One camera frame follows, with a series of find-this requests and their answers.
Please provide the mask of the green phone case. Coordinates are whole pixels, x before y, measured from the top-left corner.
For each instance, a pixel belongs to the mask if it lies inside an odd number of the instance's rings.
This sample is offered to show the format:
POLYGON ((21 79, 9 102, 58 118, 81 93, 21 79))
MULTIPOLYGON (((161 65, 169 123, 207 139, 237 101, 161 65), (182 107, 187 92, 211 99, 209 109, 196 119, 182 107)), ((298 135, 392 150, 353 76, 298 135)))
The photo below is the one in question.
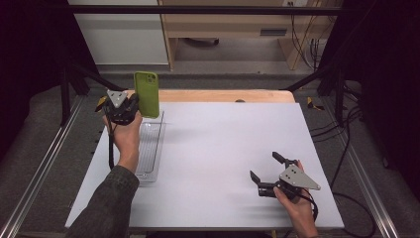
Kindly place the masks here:
POLYGON ((134 84, 141 114, 146 118, 158 118, 158 75, 151 71, 137 71, 134 73, 134 84))

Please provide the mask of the person's left hand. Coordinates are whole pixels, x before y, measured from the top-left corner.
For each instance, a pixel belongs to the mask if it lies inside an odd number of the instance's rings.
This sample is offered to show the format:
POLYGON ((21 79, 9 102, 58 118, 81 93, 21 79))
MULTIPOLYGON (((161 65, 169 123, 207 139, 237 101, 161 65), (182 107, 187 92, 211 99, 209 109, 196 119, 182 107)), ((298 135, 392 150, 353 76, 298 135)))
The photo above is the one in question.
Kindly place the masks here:
POLYGON ((113 132, 114 144, 120 153, 117 165, 134 174, 137 170, 140 156, 140 127, 143 121, 141 113, 137 111, 134 121, 126 126, 110 122, 106 116, 103 116, 102 119, 107 130, 113 132))

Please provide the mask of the clear plastic packaging tray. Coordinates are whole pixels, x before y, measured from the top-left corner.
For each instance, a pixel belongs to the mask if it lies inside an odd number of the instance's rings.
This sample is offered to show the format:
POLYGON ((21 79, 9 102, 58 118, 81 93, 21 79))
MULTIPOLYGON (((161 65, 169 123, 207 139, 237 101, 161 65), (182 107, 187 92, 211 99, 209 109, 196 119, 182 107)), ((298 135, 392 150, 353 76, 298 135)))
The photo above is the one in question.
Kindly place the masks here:
POLYGON ((163 111, 158 118, 145 118, 141 124, 140 159, 136 170, 140 183, 152 183, 158 179, 164 131, 163 111))

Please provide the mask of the light wooden desk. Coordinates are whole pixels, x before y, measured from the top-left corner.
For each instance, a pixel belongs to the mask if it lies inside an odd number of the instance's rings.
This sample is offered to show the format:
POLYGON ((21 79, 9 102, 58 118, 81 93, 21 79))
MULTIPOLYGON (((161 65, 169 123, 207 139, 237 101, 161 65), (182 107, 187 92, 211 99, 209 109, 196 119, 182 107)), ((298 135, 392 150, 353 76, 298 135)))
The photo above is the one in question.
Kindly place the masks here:
MULTIPOLYGON (((344 0, 157 0, 160 6, 251 6, 251 7, 340 7, 344 0)), ((163 14, 169 60, 174 61, 174 42, 181 38, 276 39, 288 67, 297 69, 312 39, 326 40, 334 27, 334 16, 281 15, 189 15, 163 14), (286 29, 284 37, 261 37, 261 29, 286 29)))

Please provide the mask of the black metal frame stand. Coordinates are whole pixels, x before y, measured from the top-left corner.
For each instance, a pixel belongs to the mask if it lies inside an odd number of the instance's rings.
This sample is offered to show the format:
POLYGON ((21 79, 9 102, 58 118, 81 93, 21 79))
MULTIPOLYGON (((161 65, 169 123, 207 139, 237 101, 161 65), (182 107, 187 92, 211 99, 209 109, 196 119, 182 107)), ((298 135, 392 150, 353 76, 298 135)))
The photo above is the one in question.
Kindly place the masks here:
POLYGON ((303 79, 291 84, 290 86, 285 87, 285 90, 294 92, 302 86, 314 81, 315 79, 320 79, 321 82, 318 85, 317 92, 321 96, 328 96, 332 91, 335 91, 335 108, 334 108, 334 117, 337 120, 338 124, 344 126, 344 117, 343 117, 343 102, 344 102, 344 76, 342 71, 332 65, 326 65, 315 72, 309 74, 303 79))
POLYGON ((61 126, 67 123, 70 118, 70 86, 73 87, 73 89, 78 95, 86 95, 90 91, 90 87, 85 81, 85 78, 90 78, 108 89, 117 91, 124 90, 123 87, 108 81, 107 79, 103 78, 99 73, 93 72, 75 62, 66 64, 61 69, 59 73, 59 78, 61 93, 61 126))

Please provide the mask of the aluminium rail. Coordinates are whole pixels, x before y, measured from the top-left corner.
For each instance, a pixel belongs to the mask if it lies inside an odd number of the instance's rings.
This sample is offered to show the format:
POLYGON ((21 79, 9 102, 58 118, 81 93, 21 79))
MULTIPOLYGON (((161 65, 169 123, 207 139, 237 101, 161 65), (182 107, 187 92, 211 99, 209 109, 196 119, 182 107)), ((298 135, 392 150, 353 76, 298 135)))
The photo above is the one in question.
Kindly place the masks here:
POLYGON ((25 192, 16 205, 13 213, 0 230, 0 238, 15 238, 25 220, 35 198, 37 197, 72 125, 79 114, 80 108, 85 101, 85 96, 76 96, 70 108, 66 122, 59 127, 40 165, 29 182, 25 192))
POLYGON ((360 158, 353 145, 351 144, 350 126, 344 123, 345 131, 339 138, 345 148, 344 155, 348 156, 350 167, 354 173, 356 181, 364 195, 367 207, 373 217, 374 223, 383 238, 399 238, 395 225, 390 218, 377 190, 375 189, 367 171, 363 167, 360 158))

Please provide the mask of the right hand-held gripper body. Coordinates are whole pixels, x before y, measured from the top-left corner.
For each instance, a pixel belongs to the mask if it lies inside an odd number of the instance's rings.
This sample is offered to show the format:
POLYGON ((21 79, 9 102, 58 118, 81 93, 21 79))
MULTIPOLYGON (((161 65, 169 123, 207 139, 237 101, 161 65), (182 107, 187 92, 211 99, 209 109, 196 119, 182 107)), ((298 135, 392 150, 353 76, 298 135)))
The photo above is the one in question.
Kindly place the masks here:
POLYGON ((285 170, 275 182, 263 182, 258 179, 259 196, 275 197, 273 189, 279 188, 288 199, 292 200, 303 188, 320 190, 321 186, 298 167, 297 161, 283 160, 285 170))

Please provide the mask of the black horizontal frame bar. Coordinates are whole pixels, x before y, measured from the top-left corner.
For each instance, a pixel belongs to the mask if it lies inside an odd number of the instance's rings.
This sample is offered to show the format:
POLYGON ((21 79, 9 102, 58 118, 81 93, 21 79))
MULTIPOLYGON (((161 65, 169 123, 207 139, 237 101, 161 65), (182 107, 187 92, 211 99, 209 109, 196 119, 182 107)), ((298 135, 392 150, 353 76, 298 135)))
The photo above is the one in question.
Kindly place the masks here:
POLYGON ((299 15, 338 16, 342 8, 318 7, 250 7, 250 6, 134 6, 134 5, 69 5, 77 14, 189 14, 189 15, 299 15))

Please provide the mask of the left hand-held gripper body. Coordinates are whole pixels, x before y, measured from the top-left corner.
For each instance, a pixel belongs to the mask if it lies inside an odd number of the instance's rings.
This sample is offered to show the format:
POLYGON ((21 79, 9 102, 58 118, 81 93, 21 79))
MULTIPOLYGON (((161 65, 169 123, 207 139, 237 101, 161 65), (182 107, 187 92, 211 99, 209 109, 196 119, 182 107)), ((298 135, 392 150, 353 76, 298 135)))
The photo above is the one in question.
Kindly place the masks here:
POLYGON ((129 94, 127 91, 107 91, 105 95, 107 99, 101 110, 104 111, 111 122, 126 126, 135 120, 137 112, 133 113, 129 108, 129 98, 132 94, 129 94))

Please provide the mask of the person's right hand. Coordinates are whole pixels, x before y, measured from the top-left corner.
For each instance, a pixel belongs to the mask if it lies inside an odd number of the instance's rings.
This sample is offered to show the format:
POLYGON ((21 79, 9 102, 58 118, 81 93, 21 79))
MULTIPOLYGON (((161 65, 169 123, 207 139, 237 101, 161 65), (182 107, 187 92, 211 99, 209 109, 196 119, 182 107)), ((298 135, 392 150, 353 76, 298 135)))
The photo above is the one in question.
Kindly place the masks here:
POLYGON ((279 203, 286 209, 297 237, 317 238, 319 233, 315 226, 311 202, 306 200, 310 197, 309 192, 302 190, 301 197, 294 201, 289 200, 278 187, 275 187, 273 192, 279 203))

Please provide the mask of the white cabinet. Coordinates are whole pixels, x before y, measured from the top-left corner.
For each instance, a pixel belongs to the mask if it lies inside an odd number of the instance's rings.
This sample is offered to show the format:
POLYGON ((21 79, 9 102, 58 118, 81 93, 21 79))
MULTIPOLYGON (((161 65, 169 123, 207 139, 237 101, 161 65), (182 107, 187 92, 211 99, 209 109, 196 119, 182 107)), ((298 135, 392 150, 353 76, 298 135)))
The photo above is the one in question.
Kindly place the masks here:
POLYGON ((168 64, 159 14, 75 14, 97 65, 168 64))

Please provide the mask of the wooden table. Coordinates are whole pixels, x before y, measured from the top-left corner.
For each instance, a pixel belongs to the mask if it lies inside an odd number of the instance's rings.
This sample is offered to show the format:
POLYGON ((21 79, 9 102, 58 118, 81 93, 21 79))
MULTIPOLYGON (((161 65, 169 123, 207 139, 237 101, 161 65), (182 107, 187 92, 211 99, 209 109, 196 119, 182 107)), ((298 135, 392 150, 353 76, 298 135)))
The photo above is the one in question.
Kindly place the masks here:
POLYGON ((160 89, 158 98, 160 102, 295 102, 290 91, 266 89, 160 89))

